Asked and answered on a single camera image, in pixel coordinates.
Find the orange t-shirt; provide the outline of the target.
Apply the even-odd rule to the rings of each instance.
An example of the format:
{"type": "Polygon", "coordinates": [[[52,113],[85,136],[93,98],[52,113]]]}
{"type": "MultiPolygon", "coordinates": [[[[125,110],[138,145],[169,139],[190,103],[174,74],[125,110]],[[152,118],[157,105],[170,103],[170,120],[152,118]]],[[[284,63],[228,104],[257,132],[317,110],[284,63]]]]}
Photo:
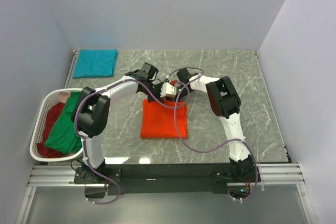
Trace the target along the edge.
{"type": "MultiPolygon", "coordinates": [[[[142,139],[179,138],[174,124],[174,110],[156,101],[142,101],[142,139]]],[[[176,123],[182,139],[187,139],[187,105],[176,110],[176,123]]]]}

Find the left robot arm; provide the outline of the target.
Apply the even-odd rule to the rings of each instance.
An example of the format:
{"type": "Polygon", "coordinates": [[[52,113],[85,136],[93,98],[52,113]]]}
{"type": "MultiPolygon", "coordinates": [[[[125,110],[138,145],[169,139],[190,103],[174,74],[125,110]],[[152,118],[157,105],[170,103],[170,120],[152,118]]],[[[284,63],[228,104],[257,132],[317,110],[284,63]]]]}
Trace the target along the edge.
{"type": "Polygon", "coordinates": [[[107,126],[110,106],[138,92],[159,100],[162,85],[153,83],[157,73],[155,66],[144,63],[141,69],[130,71],[107,86],[81,90],[71,120],[82,142],[83,167],[91,182],[99,183],[105,176],[105,160],[98,136],[107,126]]]}

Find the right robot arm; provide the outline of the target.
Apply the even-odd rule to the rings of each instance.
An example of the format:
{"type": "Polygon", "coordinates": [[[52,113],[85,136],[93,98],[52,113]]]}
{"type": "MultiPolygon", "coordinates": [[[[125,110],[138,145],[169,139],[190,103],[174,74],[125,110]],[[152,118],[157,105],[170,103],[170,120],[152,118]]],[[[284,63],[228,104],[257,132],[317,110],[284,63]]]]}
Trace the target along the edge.
{"type": "Polygon", "coordinates": [[[192,91],[202,91],[208,95],[213,113],[219,118],[225,131],[227,141],[217,147],[201,151],[189,146],[181,140],[184,146],[193,152],[211,153],[224,145],[229,147],[230,175],[235,181],[241,182],[247,177],[255,175],[258,181],[258,166],[250,147],[246,144],[240,122],[240,97],[228,76],[212,78],[204,75],[204,71],[191,74],[187,68],[176,71],[181,83],[177,92],[176,101],[181,95],[190,94],[192,91]]]}

